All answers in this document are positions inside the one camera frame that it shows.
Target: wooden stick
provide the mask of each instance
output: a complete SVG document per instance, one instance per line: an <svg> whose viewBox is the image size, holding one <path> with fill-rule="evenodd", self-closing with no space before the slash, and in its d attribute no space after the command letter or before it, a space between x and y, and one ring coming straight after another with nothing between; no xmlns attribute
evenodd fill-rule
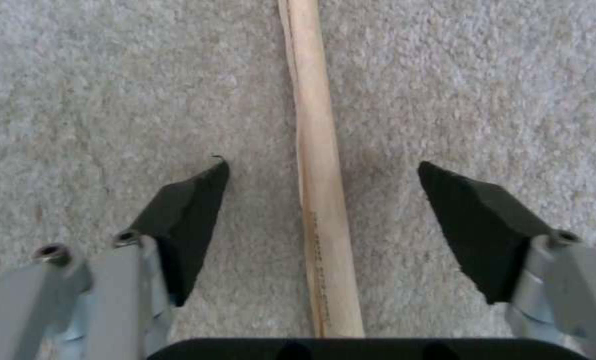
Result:
<svg viewBox="0 0 596 360"><path fill-rule="evenodd" d="M364 337L317 0L279 0L315 335Z"/></svg>

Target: gray carpet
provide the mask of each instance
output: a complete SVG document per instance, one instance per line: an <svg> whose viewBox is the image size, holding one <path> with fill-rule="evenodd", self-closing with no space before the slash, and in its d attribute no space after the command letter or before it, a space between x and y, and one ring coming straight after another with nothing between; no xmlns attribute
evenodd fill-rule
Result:
<svg viewBox="0 0 596 360"><path fill-rule="evenodd" d="M596 246L596 0L323 0L369 337L507 336L418 183L504 184ZM275 0L0 0L0 276L100 255L164 184L232 178L172 339L308 337L295 119Z"/></svg>

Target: metal arm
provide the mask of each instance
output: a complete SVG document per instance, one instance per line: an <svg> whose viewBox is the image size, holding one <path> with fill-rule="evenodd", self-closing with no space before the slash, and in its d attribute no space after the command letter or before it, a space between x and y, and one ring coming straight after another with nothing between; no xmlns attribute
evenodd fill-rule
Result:
<svg viewBox="0 0 596 360"><path fill-rule="evenodd" d="M596 250L569 232L535 237L506 319L516 337L570 335L596 359Z"/></svg>
<svg viewBox="0 0 596 360"><path fill-rule="evenodd" d="M87 360L143 359L167 344L171 312L153 239L123 232L97 274Z"/></svg>
<svg viewBox="0 0 596 360"><path fill-rule="evenodd" d="M65 333L76 299L90 285L81 255L60 244L45 246L34 264L10 273L0 283L0 360L25 360L45 332Z"/></svg>

